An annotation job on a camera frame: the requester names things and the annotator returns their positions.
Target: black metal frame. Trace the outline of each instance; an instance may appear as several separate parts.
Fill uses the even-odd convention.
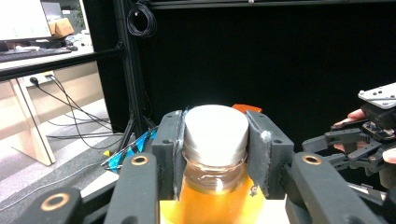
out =
[[[134,113],[132,117],[135,118],[135,135],[140,136],[144,133],[143,130],[145,129],[143,121],[143,99],[145,98],[145,94],[135,37],[129,34],[126,24],[126,17],[131,7],[127,4],[126,0],[114,1],[120,41],[128,49],[123,55],[122,62],[129,99],[129,110]]]
[[[393,0],[302,0],[302,1],[265,1],[265,0],[191,0],[191,1],[153,1],[152,9],[176,9],[176,8],[203,8],[203,7],[284,7],[284,6],[313,6],[331,4],[359,4],[392,2]]]

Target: cable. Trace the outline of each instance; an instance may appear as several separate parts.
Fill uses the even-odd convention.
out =
[[[43,186],[41,186],[41,187],[38,187],[37,189],[35,189],[35,190],[31,191],[30,193],[26,194],[25,196],[19,198],[17,201],[15,201],[15,202],[13,202],[13,203],[7,205],[7,206],[4,207],[4,208],[1,208],[1,209],[0,209],[0,212],[3,212],[4,210],[6,210],[6,209],[8,209],[9,207],[11,207],[11,206],[13,206],[13,205],[19,203],[19,202],[22,201],[23,199],[29,197],[30,195],[34,194],[35,192],[37,192],[37,191],[39,191],[39,190],[41,190],[41,189],[44,189],[44,188],[49,187],[49,186],[54,185],[54,184],[58,184],[58,183],[60,183],[60,182],[62,182],[62,181],[64,181],[64,180],[66,180],[66,179],[72,177],[73,175],[76,175],[76,174],[78,174],[79,172],[81,172],[81,171],[83,171],[83,170],[85,170],[85,169],[91,167],[91,166],[99,165],[99,164],[101,164],[101,163],[103,163],[103,161],[101,161],[101,162],[96,162],[96,163],[93,163],[93,164],[84,166],[84,167],[82,167],[81,169],[75,171],[73,174],[68,175],[67,177],[64,177],[64,178],[62,178],[62,179],[60,179],[60,180],[57,180],[57,181],[55,181],[55,182],[52,182],[52,183],[43,185]]]
[[[152,12],[147,7],[148,4],[149,1],[147,0],[139,0],[137,3],[132,5],[131,10],[129,11],[126,18],[128,31],[132,35],[147,38],[153,36],[157,31],[157,21],[155,20]],[[139,31],[134,25],[134,16],[138,16],[140,13],[143,13],[148,20],[148,25],[144,31]]]
[[[82,134],[83,138],[94,138],[94,137],[111,137],[111,136],[120,136],[122,135],[122,133],[84,133]],[[76,134],[76,135],[63,135],[63,136],[56,136],[56,135],[47,135],[47,137],[50,138],[55,138],[55,139],[76,139],[76,138],[80,138],[80,135]]]
[[[55,81],[55,79],[54,78],[51,78],[52,80],[54,80],[54,82],[56,83],[56,85],[61,89],[61,91],[63,91],[63,93],[64,93],[64,95],[66,96],[66,100],[67,100],[67,103],[69,104],[69,106],[70,106],[70,110],[71,110],[71,112],[72,112],[72,115],[73,115],[73,118],[75,118],[76,117],[76,115],[75,115],[75,113],[74,113],[74,110],[73,110],[73,106],[72,106],[72,104],[70,103],[70,100],[69,100],[69,95],[66,93],[66,91],[64,90],[64,86],[62,85],[62,83],[61,82],[59,82],[60,84],[58,84],[56,81]],[[114,146],[115,144],[117,144],[119,141],[120,141],[120,139],[118,140],[118,141],[116,141],[116,142],[114,142],[113,144],[110,144],[110,145],[108,145],[108,146],[106,146],[106,147],[94,147],[94,146],[91,146],[90,144],[88,144],[86,141],[85,141],[85,139],[82,137],[82,135],[81,135],[81,133],[79,132],[79,128],[78,128],[78,125],[77,125],[77,121],[74,119],[74,122],[75,122],[75,124],[76,124],[76,130],[77,130],[77,133],[78,133],[78,135],[79,135],[79,137],[81,138],[81,141],[87,146],[87,147],[90,147],[90,148],[93,148],[93,149],[107,149],[108,147],[111,147],[111,146]]]
[[[152,104],[151,104],[151,101],[149,99],[149,95],[148,95],[148,93],[146,91],[145,91],[145,95],[146,95],[146,99],[148,101],[148,106],[149,106],[148,117],[151,117],[151,115],[152,115]]]
[[[157,125],[151,119],[146,118],[146,116],[143,116],[143,119],[150,129],[157,127]]]
[[[58,97],[52,95],[51,93],[49,93],[49,92],[47,92],[47,91],[44,91],[43,89],[41,89],[40,86],[38,86],[38,85],[36,85],[36,86],[37,86],[37,88],[38,88],[39,90],[43,91],[44,93],[46,93],[46,94],[49,95],[50,97],[52,97],[52,98],[54,98],[54,99],[56,99],[56,100],[58,100],[58,101],[64,103],[65,105],[71,106],[71,107],[72,107],[72,111],[73,111],[73,108],[74,108],[74,109],[79,110],[79,111],[81,111],[82,113],[88,115],[89,117],[90,117],[90,116],[94,117],[94,115],[91,115],[91,114],[89,114],[88,112],[85,112],[85,111],[82,110],[81,108],[78,108],[78,107],[75,107],[75,106],[73,106],[73,105],[70,105],[70,104],[68,104],[67,102],[61,100],[60,98],[58,98]],[[101,126],[107,128],[107,129],[109,129],[110,131],[113,131],[112,129],[108,128],[106,125],[101,124],[101,123],[99,123],[99,122],[97,122],[97,123],[100,124]]]
[[[72,119],[73,117],[71,117],[70,115],[64,114],[65,116],[67,116],[68,118]],[[78,119],[75,118],[77,120],[81,120],[81,121],[87,121],[87,120],[92,120],[92,119]]]
[[[57,123],[53,123],[53,122],[51,122],[51,121],[47,121],[48,123],[50,123],[50,124],[52,124],[52,125],[54,125],[54,126],[60,126],[60,127],[68,127],[68,126],[75,126],[75,124],[57,124]],[[90,120],[90,121],[84,121],[84,122],[80,122],[80,123],[78,123],[78,125],[79,124],[88,124],[88,123],[94,123],[95,121],[94,120]]]
[[[93,119],[92,117],[94,117],[94,118],[96,118],[96,119],[99,119],[99,118],[96,117],[95,115],[90,114],[90,113],[88,113],[88,112],[85,112],[85,111],[81,108],[81,106],[79,106],[79,105],[67,94],[67,92],[66,92],[65,89],[64,89],[64,85],[62,85],[61,81],[60,81],[57,77],[55,77],[55,76],[53,76],[53,75],[50,75],[49,78],[50,78],[50,79],[58,86],[58,88],[64,93],[64,95],[66,96],[67,101],[69,102],[69,99],[70,99],[70,100],[73,102],[73,104],[76,105],[76,107],[73,106],[73,108],[76,108],[77,110],[83,112],[83,113],[86,114],[88,117],[90,117],[91,120],[95,120],[95,119]],[[110,124],[110,125],[112,125],[112,126],[114,126],[114,127],[116,127],[116,128],[120,128],[120,129],[121,129],[121,127],[119,127],[119,126],[117,126],[117,125],[115,125],[115,124],[111,124],[110,122],[107,122],[107,121],[104,121],[104,120],[103,120],[103,122],[108,123],[108,124]]]
[[[81,141],[82,141],[87,147],[90,147],[90,148],[93,148],[93,149],[107,149],[108,147],[112,147],[112,146],[114,146],[115,144],[117,144],[117,143],[120,141],[120,139],[119,139],[119,140],[117,140],[116,142],[114,142],[114,143],[112,143],[112,144],[110,144],[110,145],[108,145],[108,146],[106,146],[106,147],[94,147],[94,146],[91,146],[90,144],[88,144],[88,143],[85,141],[84,137],[83,137],[83,136],[81,135],[81,133],[79,132],[78,124],[77,124],[77,121],[76,121],[76,115],[75,115],[75,113],[74,113],[73,108],[75,108],[75,109],[77,109],[77,110],[80,110],[80,111],[84,112],[84,113],[87,114],[89,117],[91,117],[91,116],[89,115],[89,113],[87,113],[87,112],[85,112],[84,110],[82,110],[81,107],[79,107],[73,100],[72,100],[72,101],[75,103],[75,105],[76,105],[77,107],[72,106],[72,104],[70,103],[70,100],[69,100],[70,96],[69,96],[69,95],[66,93],[66,91],[64,90],[64,86],[62,85],[62,83],[59,82],[60,84],[58,84],[58,83],[55,81],[55,79],[52,78],[52,76],[50,76],[50,77],[51,77],[52,80],[54,80],[54,82],[56,83],[56,85],[60,88],[60,90],[61,90],[61,91],[64,93],[64,95],[66,96],[67,103],[66,103],[65,101],[59,99],[58,97],[56,97],[56,96],[50,94],[49,92],[44,91],[43,89],[41,89],[40,86],[39,86],[39,84],[38,84],[38,80],[37,80],[36,78],[31,77],[31,78],[30,78],[30,81],[31,81],[32,83],[34,83],[35,86],[36,86],[38,89],[40,89],[41,91],[43,91],[43,92],[46,93],[47,95],[49,95],[49,96],[51,96],[51,97],[53,97],[53,98],[55,98],[55,99],[57,99],[57,100],[63,102],[64,104],[70,106],[71,113],[72,113],[72,116],[73,116],[73,119],[74,119],[74,122],[75,122],[75,126],[76,126],[76,130],[77,130],[77,132],[78,132],[78,135],[80,136]],[[102,125],[103,127],[107,128],[107,126],[103,125],[102,123],[99,123],[99,122],[97,122],[97,123],[100,124],[100,125]]]

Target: white jar lid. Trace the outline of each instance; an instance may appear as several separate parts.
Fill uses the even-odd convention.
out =
[[[207,166],[229,166],[246,157],[248,119],[231,107],[201,105],[185,118],[184,154]]]

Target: finger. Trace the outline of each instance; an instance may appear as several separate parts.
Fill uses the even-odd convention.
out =
[[[334,147],[335,149],[338,149],[338,150],[341,150],[341,151],[346,151],[346,150],[344,149],[344,146],[343,146],[342,144],[334,144],[333,147]]]
[[[360,120],[360,119],[366,118],[366,116],[364,115],[364,113],[361,109],[351,112],[350,114],[347,115],[347,117],[349,119],[353,119],[353,120]]]
[[[362,147],[366,147],[366,146],[367,146],[367,143],[365,143],[365,142],[358,142],[357,143],[358,149],[361,149]],[[344,145],[342,145],[342,144],[334,144],[333,147],[338,149],[338,150],[341,150],[341,151],[346,151],[345,148],[344,148]]]
[[[384,161],[396,164],[396,148],[389,149],[382,153]]]
[[[343,119],[341,121],[338,121],[334,123],[334,125],[341,125],[342,123],[350,122],[350,121],[355,121],[354,119]]]

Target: orange object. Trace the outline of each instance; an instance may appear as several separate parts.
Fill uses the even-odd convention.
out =
[[[251,110],[251,111],[254,111],[254,112],[257,112],[257,113],[261,113],[262,112],[261,108],[253,106],[253,105],[238,105],[238,104],[235,104],[235,105],[233,105],[233,108],[241,111],[244,114],[247,112],[247,110]]]
[[[255,223],[262,210],[264,196],[260,188],[257,188],[255,196],[250,196],[253,185],[247,176],[238,189],[213,195],[192,189],[183,181],[180,201],[160,201],[163,221],[166,224]]]

